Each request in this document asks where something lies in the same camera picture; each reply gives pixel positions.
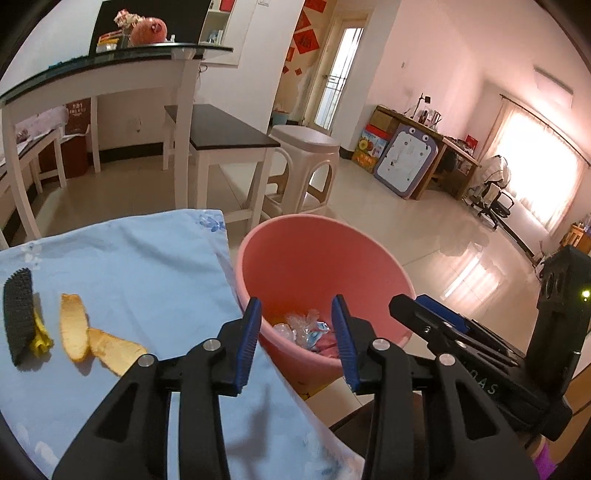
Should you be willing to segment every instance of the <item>pink plastic bucket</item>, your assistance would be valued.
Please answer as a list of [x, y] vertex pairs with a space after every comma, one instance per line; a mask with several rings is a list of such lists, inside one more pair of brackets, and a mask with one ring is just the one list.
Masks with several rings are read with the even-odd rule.
[[265, 318], [317, 309], [330, 324], [331, 301], [341, 293], [351, 315], [370, 321], [378, 336], [404, 346], [412, 335], [388, 311], [394, 295], [415, 298], [402, 266], [370, 237], [336, 220], [285, 215], [260, 224], [240, 246], [236, 283], [243, 308], [250, 297], [261, 299], [261, 343], [299, 393], [341, 377], [340, 360], [282, 338]]

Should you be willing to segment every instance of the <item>white plastic stool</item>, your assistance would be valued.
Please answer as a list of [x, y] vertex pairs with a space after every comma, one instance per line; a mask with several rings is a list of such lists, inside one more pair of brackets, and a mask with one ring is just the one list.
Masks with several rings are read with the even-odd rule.
[[[276, 125], [271, 138], [281, 143], [275, 149], [287, 164], [281, 175], [269, 178], [276, 184], [277, 193], [265, 195], [262, 210], [270, 217], [289, 213], [324, 214], [339, 165], [339, 143], [328, 135], [299, 125]], [[314, 172], [328, 165], [329, 171], [322, 191], [310, 185]], [[306, 193], [318, 200], [318, 205], [306, 208]]]

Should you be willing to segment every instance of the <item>pomegranate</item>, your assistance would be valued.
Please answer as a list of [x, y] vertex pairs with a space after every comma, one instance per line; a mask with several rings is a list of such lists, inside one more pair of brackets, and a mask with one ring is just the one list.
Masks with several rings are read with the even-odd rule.
[[149, 45], [151, 43], [163, 43], [168, 31], [166, 23], [159, 18], [148, 17], [139, 22], [131, 33], [129, 41], [133, 47]]

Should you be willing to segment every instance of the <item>door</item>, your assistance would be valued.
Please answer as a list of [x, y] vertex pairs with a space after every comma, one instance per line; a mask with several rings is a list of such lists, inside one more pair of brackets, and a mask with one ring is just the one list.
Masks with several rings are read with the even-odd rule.
[[329, 134], [339, 105], [340, 96], [345, 89], [347, 77], [353, 65], [357, 48], [363, 34], [365, 20], [344, 20], [338, 28], [333, 51], [327, 51], [328, 68], [320, 72], [320, 91], [313, 108], [309, 127]]

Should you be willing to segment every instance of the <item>black sponge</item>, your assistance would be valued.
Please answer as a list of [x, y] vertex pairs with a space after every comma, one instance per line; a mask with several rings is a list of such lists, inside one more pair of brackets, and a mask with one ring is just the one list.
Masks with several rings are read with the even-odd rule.
[[17, 270], [4, 284], [4, 328], [16, 366], [35, 338], [33, 277], [28, 268]]

